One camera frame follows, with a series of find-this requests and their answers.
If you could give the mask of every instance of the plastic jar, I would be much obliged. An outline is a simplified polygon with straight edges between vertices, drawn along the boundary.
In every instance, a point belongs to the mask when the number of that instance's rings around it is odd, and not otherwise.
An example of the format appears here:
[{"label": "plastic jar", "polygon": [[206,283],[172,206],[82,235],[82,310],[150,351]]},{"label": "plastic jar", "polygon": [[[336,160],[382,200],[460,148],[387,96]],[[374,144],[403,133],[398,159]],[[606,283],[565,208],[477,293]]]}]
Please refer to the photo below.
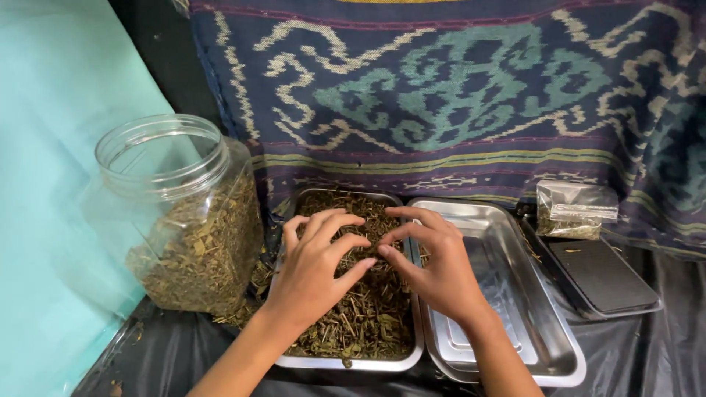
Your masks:
[{"label": "plastic jar", "polygon": [[234,314],[263,243],[252,162],[205,119],[165,114],[103,136],[83,215],[163,309]]}]

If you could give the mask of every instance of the resealable bag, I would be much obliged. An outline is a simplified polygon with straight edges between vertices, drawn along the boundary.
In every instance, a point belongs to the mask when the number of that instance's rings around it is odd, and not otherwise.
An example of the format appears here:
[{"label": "resealable bag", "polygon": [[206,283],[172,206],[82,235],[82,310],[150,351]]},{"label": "resealable bag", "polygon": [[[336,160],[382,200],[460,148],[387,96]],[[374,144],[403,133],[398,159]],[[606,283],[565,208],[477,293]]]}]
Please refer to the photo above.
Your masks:
[{"label": "resealable bag", "polygon": [[235,314],[263,243],[251,156],[200,117],[124,124],[95,149],[83,214],[163,309]]},{"label": "resealable bag", "polygon": [[537,234],[598,240],[603,223],[618,222],[618,195],[606,186],[537,183]]}]

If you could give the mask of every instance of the metal tray filled with dried herbs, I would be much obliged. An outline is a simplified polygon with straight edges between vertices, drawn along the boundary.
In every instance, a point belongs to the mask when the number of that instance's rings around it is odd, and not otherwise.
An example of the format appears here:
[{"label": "metal tray filled with dried herbs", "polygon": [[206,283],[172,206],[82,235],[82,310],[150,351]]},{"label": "metal tray filled with dried herbs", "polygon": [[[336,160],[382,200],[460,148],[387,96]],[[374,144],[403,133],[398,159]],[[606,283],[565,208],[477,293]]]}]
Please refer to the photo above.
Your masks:
[{"label": "metal tray filled with dried herbs", "polygon": [[[417,363],[424,349],[419,300],[374,248],[385,233],[404,222],[386,216],[385,207],[401,205],[399,198],[380,193],[307,188],[295,194],[288,218],[346,208],[366,219],[363,226],[342,228],[337,237],[353,232],[366,236],[373,246],[351,250],[339,263],[336,277],[366,257],[376,256],[378,262],[292,344],[277,365],[401,372]],[[409,240],[400,242],[398,249],[408,254]]]}]

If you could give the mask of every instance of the plastic bag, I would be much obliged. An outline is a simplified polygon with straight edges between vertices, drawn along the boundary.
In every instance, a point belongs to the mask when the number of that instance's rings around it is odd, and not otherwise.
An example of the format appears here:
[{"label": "plastic bag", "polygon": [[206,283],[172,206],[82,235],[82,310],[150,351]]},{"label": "plastic bag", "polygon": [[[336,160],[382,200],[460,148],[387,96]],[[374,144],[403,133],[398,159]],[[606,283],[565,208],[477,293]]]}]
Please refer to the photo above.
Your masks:
[{"label": "plastic bag", "polygon": [[537,184],[537,234],[598,240],[602,223],[618,222],[618,195],[605,186],[560,181]]}]

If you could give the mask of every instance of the woven textile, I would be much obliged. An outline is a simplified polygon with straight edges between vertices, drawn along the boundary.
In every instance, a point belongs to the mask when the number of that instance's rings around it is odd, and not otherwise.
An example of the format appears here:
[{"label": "woven textile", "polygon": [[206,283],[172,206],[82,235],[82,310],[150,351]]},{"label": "woven textile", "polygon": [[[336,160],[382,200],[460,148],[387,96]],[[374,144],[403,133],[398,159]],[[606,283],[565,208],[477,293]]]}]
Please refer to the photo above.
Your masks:
[{"label": "woven textile", "polygon": [[617,190],[610,235],[706,256],[697,1],[210,0],[190,12],[274,213],[310,184],[513,207],[560,179]]}]

